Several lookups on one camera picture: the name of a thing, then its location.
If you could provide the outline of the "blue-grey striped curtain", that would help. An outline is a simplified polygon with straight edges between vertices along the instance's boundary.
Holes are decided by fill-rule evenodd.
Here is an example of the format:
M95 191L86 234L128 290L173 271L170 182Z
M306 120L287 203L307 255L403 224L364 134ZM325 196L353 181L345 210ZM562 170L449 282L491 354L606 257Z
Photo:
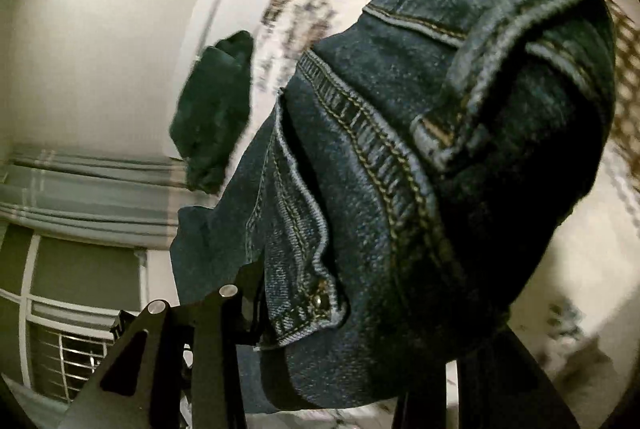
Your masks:
M166 250L180 208L216 203L165 156L16 145L1 166L1 218L63 239Z

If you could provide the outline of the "dark blue denim jeans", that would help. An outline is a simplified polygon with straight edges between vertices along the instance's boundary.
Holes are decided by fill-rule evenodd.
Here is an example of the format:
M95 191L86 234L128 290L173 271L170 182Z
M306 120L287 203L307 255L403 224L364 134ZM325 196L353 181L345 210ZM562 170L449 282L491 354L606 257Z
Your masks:
M247 412L387 400L498 333L593 186L614 47L604 0L372 0L310 47L170 249L184 302L264 266Z

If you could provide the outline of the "dark green fleece blanket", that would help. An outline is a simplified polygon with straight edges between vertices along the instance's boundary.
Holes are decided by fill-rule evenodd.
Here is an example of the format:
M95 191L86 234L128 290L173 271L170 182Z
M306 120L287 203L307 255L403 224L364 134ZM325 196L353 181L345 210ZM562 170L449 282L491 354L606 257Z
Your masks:
M206 47L183 86L169 127L186 162L186 187L219 192L236 142L250 118L250 62L246 30Z

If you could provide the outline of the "white window frame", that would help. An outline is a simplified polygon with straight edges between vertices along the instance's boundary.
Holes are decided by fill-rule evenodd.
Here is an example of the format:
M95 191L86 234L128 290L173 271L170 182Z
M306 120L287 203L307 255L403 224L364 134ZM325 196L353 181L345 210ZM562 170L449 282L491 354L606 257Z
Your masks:
M2 224L2 374L73 402L111 349L119 311L138 313L146 298L144 250Z

